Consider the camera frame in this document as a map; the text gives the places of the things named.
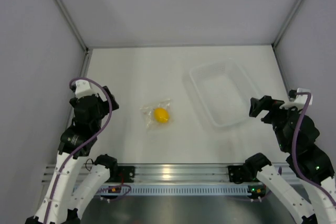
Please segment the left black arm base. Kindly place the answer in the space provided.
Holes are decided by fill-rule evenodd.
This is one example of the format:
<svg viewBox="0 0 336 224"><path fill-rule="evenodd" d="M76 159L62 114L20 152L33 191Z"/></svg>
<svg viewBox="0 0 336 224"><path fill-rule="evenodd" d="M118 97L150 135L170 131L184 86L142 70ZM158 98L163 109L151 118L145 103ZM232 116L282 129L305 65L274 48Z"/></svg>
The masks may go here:
<svg viewBox="0 0 336 224"><path fill-rule="evenodd" d="M135 166L121 165L110 173L107 183L133 183L135 178Z"/></svg>

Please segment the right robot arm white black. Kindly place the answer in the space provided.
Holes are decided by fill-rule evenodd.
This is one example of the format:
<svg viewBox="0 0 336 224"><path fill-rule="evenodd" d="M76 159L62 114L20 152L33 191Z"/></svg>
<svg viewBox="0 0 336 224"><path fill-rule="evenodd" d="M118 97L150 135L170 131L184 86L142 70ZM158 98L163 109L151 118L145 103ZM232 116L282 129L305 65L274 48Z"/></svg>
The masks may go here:
<svg viewBox="0 0 336 224"><path fill-rule="evenodd" d="M311 103L309 92L296 92L290 102L270 96L251 98L249 116L270 124L279 148L288 156L292 179L285 178L262 153L243 163L248 181L263 183L289 211L295 223L335 223L335 171L329 156L315 141L320 135L306 115Z"/></svg>

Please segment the clear zip top bag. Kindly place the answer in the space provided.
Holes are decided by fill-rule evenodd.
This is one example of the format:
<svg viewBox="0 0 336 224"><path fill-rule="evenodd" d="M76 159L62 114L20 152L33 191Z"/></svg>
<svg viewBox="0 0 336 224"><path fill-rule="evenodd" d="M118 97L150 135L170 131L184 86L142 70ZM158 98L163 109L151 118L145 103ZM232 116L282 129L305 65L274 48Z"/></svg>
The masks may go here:
<svg viewBox="0 0 336 224"><path fill-rule="evenodd" d="M146 104L140 109L140 113L147 131L163 129L174 122L171 99Z"/></svg>

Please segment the yellow fake lemon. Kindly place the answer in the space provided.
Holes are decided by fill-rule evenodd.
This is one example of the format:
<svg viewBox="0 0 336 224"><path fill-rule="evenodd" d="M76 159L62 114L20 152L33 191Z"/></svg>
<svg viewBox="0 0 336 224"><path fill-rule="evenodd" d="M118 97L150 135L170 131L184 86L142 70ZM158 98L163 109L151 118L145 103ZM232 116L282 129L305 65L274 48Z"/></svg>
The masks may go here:
<svg viewBox="0 0 336 224"><path fill-rule="evenodd" d="M168 123L170 120L170 114L165 108L154 109L154 118L160 124Z"/></svg>

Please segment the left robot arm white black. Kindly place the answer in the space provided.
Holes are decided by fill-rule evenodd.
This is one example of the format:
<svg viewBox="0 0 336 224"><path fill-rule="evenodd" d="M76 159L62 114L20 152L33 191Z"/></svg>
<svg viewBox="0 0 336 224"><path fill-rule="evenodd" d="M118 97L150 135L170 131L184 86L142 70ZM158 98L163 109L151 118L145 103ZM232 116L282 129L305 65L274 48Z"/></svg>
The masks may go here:
<svg viewBox="0 0 336 224"><path fill-rule="evenodd" d="M119 105L106 86L101 87L105 101L88 82L78 81L72 90L75 97L70 99L74 109L71 125L60 137L56 167L43 202L26 223L80 223L84 210L102 184L118 177L117 159L107 154L99 155L90 173L74 190L91 148L107 126L102 123L103 118L110 119Z"/></svg>

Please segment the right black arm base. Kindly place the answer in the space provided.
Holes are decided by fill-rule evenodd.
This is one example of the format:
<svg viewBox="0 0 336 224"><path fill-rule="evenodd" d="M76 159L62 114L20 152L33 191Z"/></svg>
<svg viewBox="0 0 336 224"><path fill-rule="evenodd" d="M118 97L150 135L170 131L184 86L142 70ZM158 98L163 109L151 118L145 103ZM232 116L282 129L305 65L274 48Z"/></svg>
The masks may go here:
<svg viewBox="0 0 336 224"><path fill-rule="evenodd" d="M234 184L242 184L252 182L251 172L244 165L229 165L228 167L229 181Z"/></svg>

